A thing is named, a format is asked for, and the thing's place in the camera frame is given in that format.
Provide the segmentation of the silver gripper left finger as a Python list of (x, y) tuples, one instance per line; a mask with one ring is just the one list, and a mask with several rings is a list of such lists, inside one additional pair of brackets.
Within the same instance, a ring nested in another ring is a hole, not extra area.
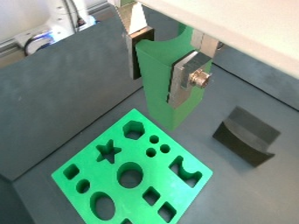
[(142, 40), (155, 40), (155, 29), (147, 24), (145, 8), (141, 3), (117, 3), (117, 12), (126, 28), (130, 76), (137, 80), (142, 76), (137, 44)]

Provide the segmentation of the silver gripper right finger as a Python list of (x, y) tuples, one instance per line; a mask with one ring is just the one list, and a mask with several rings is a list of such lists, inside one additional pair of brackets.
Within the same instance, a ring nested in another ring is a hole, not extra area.
[(222, 43), (207, 33), (194, 30), (191, 34), (191, 50), (173, 64), (173, 75), (169, 88), (167, 103), (179, 108), (191, 96), (193, 88), (205, 89), (211, 74), (207, 71)]

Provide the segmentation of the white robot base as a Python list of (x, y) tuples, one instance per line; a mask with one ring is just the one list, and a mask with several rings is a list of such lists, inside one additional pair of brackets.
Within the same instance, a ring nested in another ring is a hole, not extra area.
[(47, 6), (47, 22), (14, 37), (25, 56), (30, 56), (97, 23), (97, 19), (89, 14), (85, 0), (47, 0)]

